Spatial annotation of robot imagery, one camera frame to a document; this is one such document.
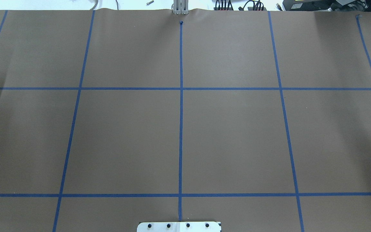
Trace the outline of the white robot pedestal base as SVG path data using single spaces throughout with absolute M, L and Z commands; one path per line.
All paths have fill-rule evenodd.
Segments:
M 220 222 L 144 222 L 139 223 L 137 232 L 221 232 Z

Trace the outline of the aluminium frame post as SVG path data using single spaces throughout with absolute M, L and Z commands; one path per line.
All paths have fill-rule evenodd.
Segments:
M 174 0 L 171 6 L 174 15 L 188 15 L 188 0 Z

